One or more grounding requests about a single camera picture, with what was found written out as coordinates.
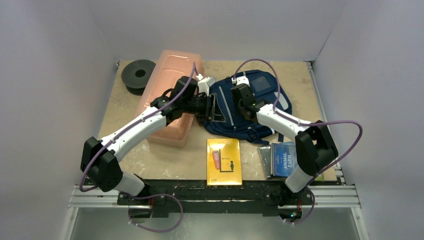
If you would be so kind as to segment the navy blue student backpack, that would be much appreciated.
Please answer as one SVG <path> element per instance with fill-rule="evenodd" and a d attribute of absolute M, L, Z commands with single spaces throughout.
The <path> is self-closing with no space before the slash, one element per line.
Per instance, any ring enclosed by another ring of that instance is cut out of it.
<path fill-rule="evenodd" d="M 273 104 L 278 100 L 276 108 L 292 114 L 292 103 L 282 88 L 278 88 L 276 78 L 262 70 L 248 70 L 236 74 L 239 79 L 245 77 L 249 87 L 235 86 L 233 79 L 227 77 L 215 82 L 209 88 L 216 94 L 217 106 L 224 121 L 201 121 L 205 130 L 213 135 L 245 140 L 253 144 L 268 145 L 263 138 L 273 135 L 273 129 L 261 125 L 256 120 L 255 110 L 264 104 Z"/>

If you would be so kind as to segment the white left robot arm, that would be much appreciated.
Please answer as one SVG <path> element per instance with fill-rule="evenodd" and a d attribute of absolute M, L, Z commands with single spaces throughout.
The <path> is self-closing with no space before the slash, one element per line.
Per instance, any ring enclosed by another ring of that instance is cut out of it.
<path fill-rule="evenodd" d="M 80 169 L 82 182 L 89 178 L 103 192 L 117 190 L 138 205 L 146 203 L 149 191 L 144 180 L 121 170 L 120 161 L 139 143 L 167 127 L 183 114 L 193 114 L 202 121 L 222 122 L 225 118 L 216 94 L 209 88 L 214 77 L 196 79 L 182 76 L 173 88 L 155 98 L 149 106 L 119 130 L 101 138 L 88 138 L 83 145 Z"/>

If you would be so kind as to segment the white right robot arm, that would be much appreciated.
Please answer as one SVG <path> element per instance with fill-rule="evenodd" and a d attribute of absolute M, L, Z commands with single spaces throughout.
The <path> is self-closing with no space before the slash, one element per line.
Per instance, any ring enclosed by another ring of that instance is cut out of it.
<path fill-rule="evenodd" d="M 245 119 L 273 129 L 294 142 L 297 167 L 286 178 L 286 186 L 280 191 L 284 202 L 294 203 L 300 198 L 300 191 L 339 155 L 328 127 L 322 121 L 302 121 L 278 110 L 267 100 L 256 99 L 245 83 L 232 87 L 230 91 L 237 112 Z"/>

